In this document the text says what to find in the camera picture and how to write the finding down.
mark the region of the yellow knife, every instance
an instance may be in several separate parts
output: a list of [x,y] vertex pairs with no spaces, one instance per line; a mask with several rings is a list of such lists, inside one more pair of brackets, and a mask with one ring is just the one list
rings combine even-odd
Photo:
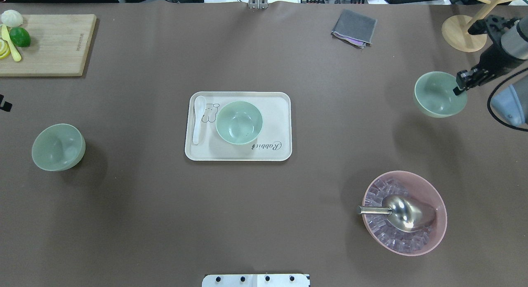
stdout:
[[7,26],[5,24],[2,24],[2,39],[6,41],[9,44],[9,48],[11,49],[11,55],[13,56],[13,60],[16,62],[19,62],[22,60],[22,56],[20,56],[19,51],[13,45],[13,42],[11,42],[11,38],[9,37],[9,32],[7,31]]

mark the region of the green lime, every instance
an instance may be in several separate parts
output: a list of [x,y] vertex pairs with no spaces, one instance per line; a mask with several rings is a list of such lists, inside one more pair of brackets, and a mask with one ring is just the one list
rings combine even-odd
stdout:
[[27,30],[22,27],[13,27],[9,31],[9,37],[15,46],[28,47],[31,43],[31,37]]

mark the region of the wooden stand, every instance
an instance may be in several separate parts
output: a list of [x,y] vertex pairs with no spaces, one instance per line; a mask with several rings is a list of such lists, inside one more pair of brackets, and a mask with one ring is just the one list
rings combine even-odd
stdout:
[[455,15],[445,20],[442,24],[442,35],[445,41],[453,48],[462,52],[476,52],[482,49],[486,44],[487,35],[470,35],[468,29],[477,20],[484,19],[496,5],[514,0],[477,1],[483,2],[486,5],[473,18],[466,15]]

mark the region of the green bowl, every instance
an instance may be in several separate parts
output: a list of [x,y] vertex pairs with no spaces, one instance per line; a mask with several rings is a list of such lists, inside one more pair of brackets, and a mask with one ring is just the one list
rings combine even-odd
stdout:
[[247,101],[225,105],[217,115],[217,131],[226,142],[243,145],[252,142],[262,131],[262,114]]
[[62,171],[79,163],[85,149],[85,139],[78,129],[70,124],[55,124],[36,137],[31,157],[45,171]]
[[423,114],[434,118],[445,118],[458,114],[466,106],[467,94],[456,96],[456,78],[442,71],[431,71],[422,75],[415,84],[414,100]]

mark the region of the bowl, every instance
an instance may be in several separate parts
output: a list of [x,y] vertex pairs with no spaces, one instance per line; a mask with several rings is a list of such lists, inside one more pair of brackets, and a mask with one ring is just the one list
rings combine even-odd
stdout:
[[216,126],[218,134],[226,142],[248,144],[262,131],[262,114],[247,101],[233,101],[219,111]]
[[395,251],[392,248],[390,248],[388,245],[386,245],[384,242],[378,238],[378,236],[375,234],[375,231],[371,229],[371,227],[368,225],[368,216],[363,215],[363,222],[365,224],[365,227],[367,228],[370,235],[384,248],[388,249],[391,252],[397,253],[399,255],[404,256],[419,256],[424,255],[430,251],[432,251],[434,248],[436,248],[440,242],[442,241],[444,235],[446,234],[447,230],[447,211],[446,206],[443,203],[442,197],[434,189],[433,185],[431,185],[426,179],[422,178],[421,176],[417,174],[413,174],[412,172],[408,171],[390,171],[386,172],[385,174],[382,174],[381,176],[378,176],[375,178],[375,180],[372,181],[372,183],[368,186],[367,191],[365,192],[365,196],[363,197],[363,206],[373,206],[372,204],[367,204],[365,201],[368,197],[368,193],[372,192],[373,187],[375,187],[380,181],[387,182],[388,180],[395,180],[398,183],[400,183],[409,193],[408,197],[413,198],[415,200],[421,201],[425,204],[428,204],[435,208],[436,210],[436,218],[433,221],[432,225],[430,225],[428,232],[428,242],[423,245],[420,249],[414,250],[414,251],[408,251],[408,252],[402,252],[402,251]]
[[434,118],[445,118],[458,114],[467,103],[467,94],[456,96],[454,76],[443,71],[431,71],[422,75],[415,84],[414,100],[423,114]]
[[70,124],[55,124],[36,137],[31,157],[45,171],[62,171],[79,163],[85,149],[85,139],[78,129]]

